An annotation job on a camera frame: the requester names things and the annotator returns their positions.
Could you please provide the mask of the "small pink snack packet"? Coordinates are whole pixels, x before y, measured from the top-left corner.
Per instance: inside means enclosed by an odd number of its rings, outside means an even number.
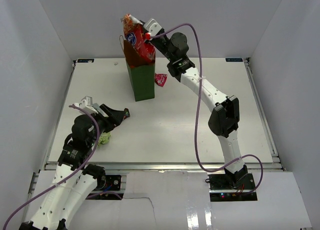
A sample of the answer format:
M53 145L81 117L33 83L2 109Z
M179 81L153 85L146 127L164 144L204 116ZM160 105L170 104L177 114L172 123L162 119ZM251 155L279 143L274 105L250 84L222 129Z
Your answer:
M164 87L166 81L167 81L167 77L168 75L167 74L159 74L159 73L156 73L154 75L154 81L155 81L155 84L160 86L160 87Z

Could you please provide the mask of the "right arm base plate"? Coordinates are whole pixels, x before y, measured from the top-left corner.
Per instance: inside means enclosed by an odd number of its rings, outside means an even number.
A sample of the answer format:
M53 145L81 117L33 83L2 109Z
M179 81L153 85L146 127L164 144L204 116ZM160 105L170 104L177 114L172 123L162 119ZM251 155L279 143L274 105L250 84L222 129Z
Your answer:
M209 186L211 202L250 202L257 201L254 189L255 182L252 174L247 174L239 183L234 184L225 174L208 175L205 182Z

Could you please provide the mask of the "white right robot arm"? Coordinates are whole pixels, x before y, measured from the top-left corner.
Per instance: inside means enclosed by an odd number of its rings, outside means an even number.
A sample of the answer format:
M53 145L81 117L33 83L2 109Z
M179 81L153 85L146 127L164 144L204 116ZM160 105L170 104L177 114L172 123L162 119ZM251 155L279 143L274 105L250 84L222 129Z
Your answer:
M218 137L221 145L226 174L226 185L236 190L244 183L248 173L238 143L240 105L236 96L227 96L215 88L199 68L188 58L187 37L175 32L171 37L165 35L164 29L151 30L150 43L168 60L167 68L172 77L191 89L208 107L211 116L208 121L210 130Z

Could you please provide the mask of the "large red candy bag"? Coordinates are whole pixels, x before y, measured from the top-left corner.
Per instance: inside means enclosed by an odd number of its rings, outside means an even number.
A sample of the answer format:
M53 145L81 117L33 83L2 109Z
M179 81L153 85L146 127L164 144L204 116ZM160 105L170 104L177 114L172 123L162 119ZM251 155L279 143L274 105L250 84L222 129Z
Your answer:
M121 18L126 41L138 56L146 63L153 63L156 58L155 48L147 42L144 23L127 13Z

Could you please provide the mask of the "purple chocolate bar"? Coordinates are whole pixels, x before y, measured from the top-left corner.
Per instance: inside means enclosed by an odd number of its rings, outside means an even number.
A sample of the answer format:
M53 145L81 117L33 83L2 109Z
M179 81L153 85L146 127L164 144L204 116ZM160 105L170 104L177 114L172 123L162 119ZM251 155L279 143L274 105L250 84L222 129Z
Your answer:
M125 108L124 109L124 116L123 116L123 120L126 119L126 118L129 118L131 115L130 115L130 111L128 108Z

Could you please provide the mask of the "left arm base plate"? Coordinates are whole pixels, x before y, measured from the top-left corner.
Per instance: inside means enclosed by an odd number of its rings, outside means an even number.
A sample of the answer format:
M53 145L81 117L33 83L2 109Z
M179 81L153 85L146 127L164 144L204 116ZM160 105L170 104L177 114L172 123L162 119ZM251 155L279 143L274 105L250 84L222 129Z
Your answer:
M95 191L119 191L121 189L121 175L104 175L97 180Z

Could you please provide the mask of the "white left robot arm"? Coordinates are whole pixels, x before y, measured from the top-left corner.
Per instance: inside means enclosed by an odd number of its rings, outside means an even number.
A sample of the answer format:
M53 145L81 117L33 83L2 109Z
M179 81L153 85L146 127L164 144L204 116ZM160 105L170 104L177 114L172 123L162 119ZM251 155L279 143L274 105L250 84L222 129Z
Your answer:
M50 187L36 213L21 224L21 230L66 230L84 200L106 184L103 167L89 163L103 133L111 132L130 116L127 108L114 110L106 105L74 104L81 114L65 138Z

